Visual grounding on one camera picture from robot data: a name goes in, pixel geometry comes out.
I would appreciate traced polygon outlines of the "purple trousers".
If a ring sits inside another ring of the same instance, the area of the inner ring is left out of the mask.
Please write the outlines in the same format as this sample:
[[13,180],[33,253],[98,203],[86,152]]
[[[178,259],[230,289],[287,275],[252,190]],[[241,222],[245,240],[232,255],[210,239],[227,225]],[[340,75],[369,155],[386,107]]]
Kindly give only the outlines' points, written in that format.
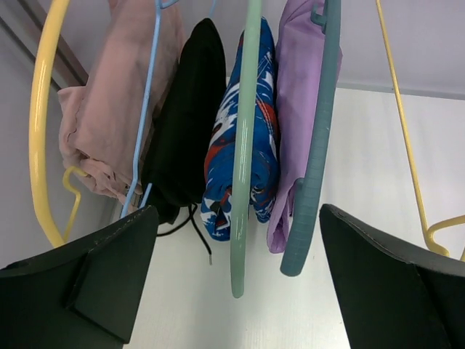
[[280,180],[267,229],[267,246],[273,254],[285,251],[298,180],[306,172],[325,41],[322,28],[310,15],[313,9],[322,12],[323,7],[323,1],[287,1],[279,23],[275,105]]

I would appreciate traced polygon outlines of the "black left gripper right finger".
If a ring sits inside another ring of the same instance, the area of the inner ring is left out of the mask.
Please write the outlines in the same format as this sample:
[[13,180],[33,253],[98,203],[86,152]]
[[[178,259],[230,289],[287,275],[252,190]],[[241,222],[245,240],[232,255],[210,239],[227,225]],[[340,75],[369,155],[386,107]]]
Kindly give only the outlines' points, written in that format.
[[464,263],[332,204],[319,214],[351,348],[463,348]]

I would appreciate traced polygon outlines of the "teal plastic hanger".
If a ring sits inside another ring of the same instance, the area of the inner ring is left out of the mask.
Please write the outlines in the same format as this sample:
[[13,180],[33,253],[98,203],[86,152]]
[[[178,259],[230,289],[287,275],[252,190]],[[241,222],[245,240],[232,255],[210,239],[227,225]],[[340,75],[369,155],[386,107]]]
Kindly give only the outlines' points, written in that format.
[[324,30],[325,42],[307,168],[296,191],[294,218],[280,265],[281,273],[289,277],[298,276],[304,267],[318,215],[339,73],[341,2],[326,1],[323,13],[314,9],[311,20]]

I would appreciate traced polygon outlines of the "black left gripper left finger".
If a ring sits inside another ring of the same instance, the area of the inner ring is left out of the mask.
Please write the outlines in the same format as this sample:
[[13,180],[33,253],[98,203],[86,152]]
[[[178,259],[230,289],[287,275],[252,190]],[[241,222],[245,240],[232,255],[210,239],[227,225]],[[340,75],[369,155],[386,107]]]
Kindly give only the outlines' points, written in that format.
[[146,206],[1,269],[2,348],[122,348],[150,266],[158,212]]

